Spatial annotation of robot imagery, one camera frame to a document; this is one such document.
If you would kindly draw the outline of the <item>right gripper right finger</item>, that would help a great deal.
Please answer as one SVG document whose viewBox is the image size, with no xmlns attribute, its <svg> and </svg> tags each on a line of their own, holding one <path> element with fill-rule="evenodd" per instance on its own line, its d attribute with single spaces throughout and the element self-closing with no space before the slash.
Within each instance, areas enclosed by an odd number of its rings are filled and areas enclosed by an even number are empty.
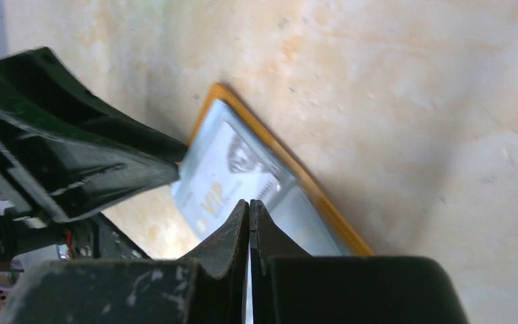
<svg viewBox="0 0 518 324">
<path fill-rule="evenodd" d="M 454 286 L 418 256 L 312 256 L 250 202 L 255 323 L 466 323 Z"/>
</svg>

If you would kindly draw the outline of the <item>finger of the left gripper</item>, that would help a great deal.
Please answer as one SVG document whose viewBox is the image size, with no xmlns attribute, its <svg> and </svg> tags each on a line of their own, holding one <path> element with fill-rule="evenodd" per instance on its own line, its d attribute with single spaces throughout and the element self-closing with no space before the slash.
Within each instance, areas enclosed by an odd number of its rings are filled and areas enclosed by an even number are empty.
<svg viewBox="0 0 518 324">
<path fill-rule="evenodd" d="M 50 139 L 177 163 L 187 146 L 93 94 L 48 47 L 0 59 L 0 119 Z"/>
<path fill-rule="evenodd" d="M 30 136 L 0 119 L 0 196 L 21 216 L 69 223 L 176 181 L 177 163 Z"/>
</svg>

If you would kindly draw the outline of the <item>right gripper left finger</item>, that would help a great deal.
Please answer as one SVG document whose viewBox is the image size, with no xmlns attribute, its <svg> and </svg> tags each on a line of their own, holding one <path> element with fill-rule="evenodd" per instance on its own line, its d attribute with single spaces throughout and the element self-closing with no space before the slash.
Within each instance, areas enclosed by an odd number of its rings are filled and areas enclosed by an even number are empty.
<svg viewBox="0 0 518 324">
<path fill-rule="evenodd" d="M 0 323 L 244 323 L 249 204 L 175 260 L 47 261 L 17 283 Z"/>
</svg>

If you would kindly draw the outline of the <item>white VIP card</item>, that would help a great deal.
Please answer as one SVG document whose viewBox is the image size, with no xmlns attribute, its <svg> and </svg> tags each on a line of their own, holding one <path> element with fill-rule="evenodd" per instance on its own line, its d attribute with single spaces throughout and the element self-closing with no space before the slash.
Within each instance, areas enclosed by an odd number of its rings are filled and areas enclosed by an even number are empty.
<svg viewBox="0 0 518 324">
<path fill-rule="evenodd" d="M 181 165 L 175 204 L 199 239 L 222 225 L 239 200 L 269 203 L 281 183 L 232 125 L 223 122 Z"/>
</svg>

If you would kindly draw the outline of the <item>tan leather card holder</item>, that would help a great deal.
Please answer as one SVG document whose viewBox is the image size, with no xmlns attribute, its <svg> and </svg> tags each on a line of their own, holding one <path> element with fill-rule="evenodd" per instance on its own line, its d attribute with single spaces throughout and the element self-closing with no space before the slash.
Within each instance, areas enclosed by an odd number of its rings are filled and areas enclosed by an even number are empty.
<svg viewBox="0 0 518 324">
<path fill-rule="evenodd" d="M 215 83 L 210 87 L 190 136 L 188 152 L 179 166 L 180 179 L 181 165 L 190 160 L 190 153 L 202 150 L 223 122 L 232 125 L 243 136 L 280 181 L 280 192 L 264 204 L 275 223 L 288 236 L 313 255 L 372 254 L 372 249 L 308 171 L 223 84 Z"/>
</svg>

